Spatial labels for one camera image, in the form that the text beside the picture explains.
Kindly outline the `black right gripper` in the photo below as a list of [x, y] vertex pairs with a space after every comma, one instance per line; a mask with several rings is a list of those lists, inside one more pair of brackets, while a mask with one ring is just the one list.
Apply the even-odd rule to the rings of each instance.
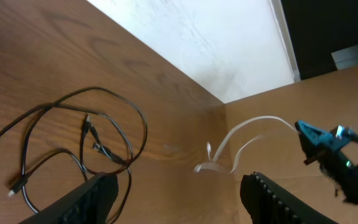
[[343, 191], [344, 201], [358, 205], [358, 169], [341, 149], [350, 143], [347, 139], [335, 138], [328, 131], [316, 128], [302, 120], [295, 123], [301, 149], [305, 153], [306, 165], [319, 163], [322, 173], [332, 179]]

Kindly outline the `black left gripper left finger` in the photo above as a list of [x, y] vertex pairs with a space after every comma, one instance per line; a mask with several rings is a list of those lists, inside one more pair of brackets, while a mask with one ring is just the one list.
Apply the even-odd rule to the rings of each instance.
[[117, 175], [100, 173], [21, 224], [105, 223], [118, 192]]

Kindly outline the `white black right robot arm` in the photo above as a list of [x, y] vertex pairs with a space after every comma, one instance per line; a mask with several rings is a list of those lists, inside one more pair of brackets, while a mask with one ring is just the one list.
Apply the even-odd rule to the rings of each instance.
[[358, 144], [358, 134], [341, 125], [325, 131], [301, 120], [295, 123], [295, 129], [306, 156], [305, 165], [317, 161], [321, 173], [333, 181], [334, 195], [341, 191], [344, 203], [358, 205], [358, 164], [342, 152], [349, 143]]

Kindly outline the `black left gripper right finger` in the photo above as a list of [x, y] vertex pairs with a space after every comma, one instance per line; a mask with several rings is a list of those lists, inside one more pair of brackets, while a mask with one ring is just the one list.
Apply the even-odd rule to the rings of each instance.
[[336, 223], [260, 172], [242, 177], [240, 197], [253, 223]]

